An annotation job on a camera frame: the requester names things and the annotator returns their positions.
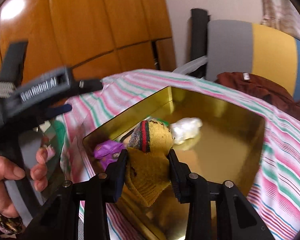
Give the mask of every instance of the wooden cabinet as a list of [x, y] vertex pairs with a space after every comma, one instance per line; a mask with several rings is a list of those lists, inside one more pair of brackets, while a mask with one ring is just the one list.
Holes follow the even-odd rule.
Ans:
[[20, 40], [29, 41], [24, 82], [62, 65], [77, 66], [77, 78], [154, 69], [153, 45], [163, 68], [175, 68], [165, 0], [5, 0], [2, 57]]

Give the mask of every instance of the purple plastic bag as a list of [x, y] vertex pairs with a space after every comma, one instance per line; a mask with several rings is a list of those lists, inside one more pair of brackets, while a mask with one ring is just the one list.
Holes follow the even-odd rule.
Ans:
[[120, 152], [123, 149], [125, 149], [123, 143], [107, 140], [96, 146], [93, 151], [93, 155], [100, 161], [102, 168], [106, 170], [110, 163], [118, 160]]

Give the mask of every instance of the sock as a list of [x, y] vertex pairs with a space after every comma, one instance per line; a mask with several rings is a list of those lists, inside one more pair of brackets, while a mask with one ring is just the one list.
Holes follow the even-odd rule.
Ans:
[[173, 146], [169, 129], [161, 122], [142, 121], [129, 143], [126, 185], [141, 203], [150, 207], [170, 184], [167, 155]]

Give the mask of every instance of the brown clothing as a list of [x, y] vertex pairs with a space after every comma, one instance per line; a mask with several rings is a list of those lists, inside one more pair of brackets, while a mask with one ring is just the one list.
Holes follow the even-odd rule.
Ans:
[[277, 83], [257, 75], [249, 76], [250, 80], [244, 80], [241, 72], [224, 72], [217, 76], [216, 82], [263, 99], [300, 121], [300, 101], [295, 102], [288, 91]]

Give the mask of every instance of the pink striped fabric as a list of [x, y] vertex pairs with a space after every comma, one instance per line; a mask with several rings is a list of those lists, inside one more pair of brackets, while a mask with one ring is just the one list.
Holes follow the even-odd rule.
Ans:
[[[190, 76], [136, 70], [103, 79], [102, 91], [70, 98], [73, 110], [58, 117], [66, 126], [61, 167], [73, 182], [95, 172], [82, 139], [140, 100], [173, 86], [220, 98], [253, 111], [266, 120], [260, 168], [247, 199], [275, 239], [293, 239], [300, 229], [300, 122], [263, 100]], [[84, 203], [80, 206], [83, 220]], [[111, 239], [140, 239], [115, 205], [107, 205]]]

